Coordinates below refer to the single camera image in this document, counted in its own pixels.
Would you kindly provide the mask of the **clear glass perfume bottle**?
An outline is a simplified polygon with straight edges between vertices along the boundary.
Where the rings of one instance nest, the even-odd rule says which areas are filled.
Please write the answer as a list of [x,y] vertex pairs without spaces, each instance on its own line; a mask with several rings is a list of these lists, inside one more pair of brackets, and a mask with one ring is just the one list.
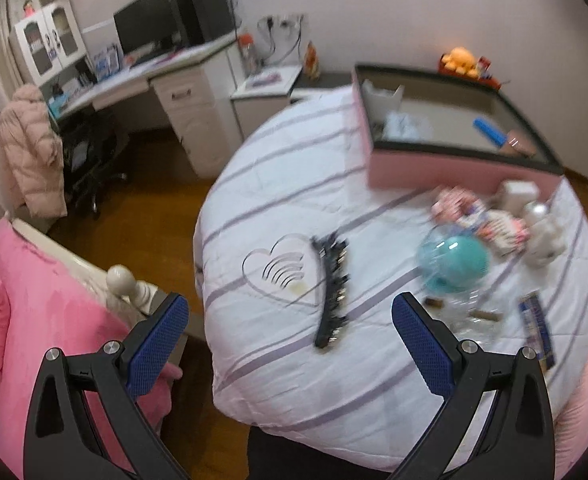
[[479,292],[428,292],[423,306],[437,320],[443,322],[459,337],[463,333],[492,333],[503,321],[497,308],[481,307]]

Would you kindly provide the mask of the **teal sponge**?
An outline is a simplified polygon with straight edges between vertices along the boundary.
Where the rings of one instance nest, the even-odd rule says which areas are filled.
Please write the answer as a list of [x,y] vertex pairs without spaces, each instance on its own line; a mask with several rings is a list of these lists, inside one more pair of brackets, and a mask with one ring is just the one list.
[[426,289],[436,294],[471,292],[490,269],[484,243],[456,224],[432,228],[417,249],[416,260]]

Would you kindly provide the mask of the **blue highlighter marker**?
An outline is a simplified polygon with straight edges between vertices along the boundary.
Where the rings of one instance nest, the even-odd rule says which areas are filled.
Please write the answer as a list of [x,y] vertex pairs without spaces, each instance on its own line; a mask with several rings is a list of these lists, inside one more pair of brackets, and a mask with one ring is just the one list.
[[472,126],[478,130],[483,136],[491,141],[497,148],[503,148],[507,142],[507,136],[498,127],[490,124],[484,118],[477,117]]

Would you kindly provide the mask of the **black white tv cabinet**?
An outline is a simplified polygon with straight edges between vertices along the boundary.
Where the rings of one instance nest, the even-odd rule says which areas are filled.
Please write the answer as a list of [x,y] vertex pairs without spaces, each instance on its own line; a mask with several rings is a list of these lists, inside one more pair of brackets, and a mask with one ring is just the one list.
[[289,102],[294,104],[300,101],[321,99],[335,89],[349,86],[351,83],[352,76],[348,72],[322,73],[318,79],[311,79],[307,75],[301,74],[289,92]]

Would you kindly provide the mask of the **white bear figurine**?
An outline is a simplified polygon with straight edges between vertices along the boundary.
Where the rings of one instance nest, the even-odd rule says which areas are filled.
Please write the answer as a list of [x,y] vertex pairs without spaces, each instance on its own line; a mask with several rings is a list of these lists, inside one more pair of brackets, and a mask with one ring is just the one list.
[[528,266],[544,268],[566,250],[564,229],[547,204],[526,204],[522,210],[522,220],[529,232],[524,256]]

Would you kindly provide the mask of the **pink puffer jacket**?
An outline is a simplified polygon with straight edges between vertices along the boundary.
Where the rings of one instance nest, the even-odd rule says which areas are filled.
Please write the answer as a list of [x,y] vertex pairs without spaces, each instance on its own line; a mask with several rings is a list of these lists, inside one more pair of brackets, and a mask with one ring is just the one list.
[[32,217],[67,215],[63,143],[53,130],[44,95],[33,84],[14,93],[0,114],[0,144]]

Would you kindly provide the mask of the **pink block unicorn figure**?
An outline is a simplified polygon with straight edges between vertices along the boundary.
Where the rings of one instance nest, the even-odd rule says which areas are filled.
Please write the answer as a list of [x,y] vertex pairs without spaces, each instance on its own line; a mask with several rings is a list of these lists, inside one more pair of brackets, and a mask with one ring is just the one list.
[[486,220],[487,207],[467,188],[442,188],[433,206],[431,218],[438,224],[452,223],[462,229],[477,230]]

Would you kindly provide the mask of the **pink bed blanket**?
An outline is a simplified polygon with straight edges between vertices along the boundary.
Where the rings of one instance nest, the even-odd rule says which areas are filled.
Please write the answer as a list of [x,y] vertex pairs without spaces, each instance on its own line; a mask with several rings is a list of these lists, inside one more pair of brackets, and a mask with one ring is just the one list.
[[[0,221],[0,462],[13,477],[26,479],[26,422],[46,352],[94,353],[105,342],[124,340],[137,324],[117,318],[62,262],[26,240],[8,220]],[[167,361],[152,390],[137,400],[157,437],[158,424],[171,408],[170,384],[180,375]],[[98,397],[87,392],[86,399],[112,462],[129,470]]]

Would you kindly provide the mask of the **blue gold small box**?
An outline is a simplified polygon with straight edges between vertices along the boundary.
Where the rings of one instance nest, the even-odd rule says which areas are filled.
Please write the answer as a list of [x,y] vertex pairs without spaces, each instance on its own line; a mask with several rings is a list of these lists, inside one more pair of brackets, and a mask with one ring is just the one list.
[[527,346],[536,352],[536,358],[546,373],[555,366],[556,359],[539,294],[530,292],[520,298],[518,310],[524,323]]

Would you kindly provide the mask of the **pink black storage box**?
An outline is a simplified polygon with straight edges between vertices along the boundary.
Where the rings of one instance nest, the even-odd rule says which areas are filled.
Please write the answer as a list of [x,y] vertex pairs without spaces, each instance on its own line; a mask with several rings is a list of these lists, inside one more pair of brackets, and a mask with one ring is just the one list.
[[[405,87],[399,112],[426,117],[433,128],[427,143],[382,139],[383,124],[371,125],[364,110],[361,84]],[[361,129],[367,183],[371,188],[437,188],[455,186],[479,194],[498,191],[506,180],[536,183],[549,198],[564,173],[562,163],[543,136],[499,90],[429,70],[357,64],[352,90]],[[536,156],[507,156],[472,126],[481,117],[507,134],[517,130],[536,145]]]

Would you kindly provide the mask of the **black computer monitor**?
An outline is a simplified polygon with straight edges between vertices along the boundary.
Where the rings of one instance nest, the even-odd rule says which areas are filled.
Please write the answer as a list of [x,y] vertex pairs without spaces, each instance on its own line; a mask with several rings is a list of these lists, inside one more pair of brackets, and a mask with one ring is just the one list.
[[175,47],[178,25],[172,14],[171,0],[134,0],[113,16],[124,55],[152,46],[153,52]]

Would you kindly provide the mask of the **wall power outlet strip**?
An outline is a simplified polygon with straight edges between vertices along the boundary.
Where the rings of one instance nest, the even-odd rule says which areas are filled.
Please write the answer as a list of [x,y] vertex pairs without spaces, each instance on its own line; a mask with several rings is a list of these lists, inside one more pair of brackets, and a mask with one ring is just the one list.
[[276,29],[300,30],[306,21],[306,14],[268,14],[259,18],[257,27],[266,32],[274,32]]

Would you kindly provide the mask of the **white computer desk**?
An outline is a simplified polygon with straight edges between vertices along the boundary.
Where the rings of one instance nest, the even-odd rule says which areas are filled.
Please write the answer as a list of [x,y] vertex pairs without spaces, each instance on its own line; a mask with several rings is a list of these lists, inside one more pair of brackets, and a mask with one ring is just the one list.
[[231,103],[243,79],[235,35],[155,58],[122,70],[74,99],[64,119],[96,112],[153,92],[195,174],[219,176],[244,142]]

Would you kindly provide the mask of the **black rhinestone hair clip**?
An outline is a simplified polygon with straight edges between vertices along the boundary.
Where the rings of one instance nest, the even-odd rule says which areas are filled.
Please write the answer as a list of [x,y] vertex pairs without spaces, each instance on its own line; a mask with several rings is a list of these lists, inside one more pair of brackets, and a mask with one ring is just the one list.
[[336,232],[326,237],[313,238],[311,246],[317,253],[322,272],[323,298],[321,316],[315,333],[315,348],[327,350],[333,344],[348,318],[343,315],[349,275],[344,269],[347,240],[340,240]]

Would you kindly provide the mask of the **white heart-shaped holder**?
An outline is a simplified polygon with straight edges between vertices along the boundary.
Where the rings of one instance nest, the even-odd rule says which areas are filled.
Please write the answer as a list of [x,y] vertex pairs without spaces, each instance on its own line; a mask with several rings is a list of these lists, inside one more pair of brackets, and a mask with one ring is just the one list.
[[400,84],[395,90],[381,89],[365,79],[361,84],[361,93],[369,123],[383,124],[390,113],[399,112],[405,87]]

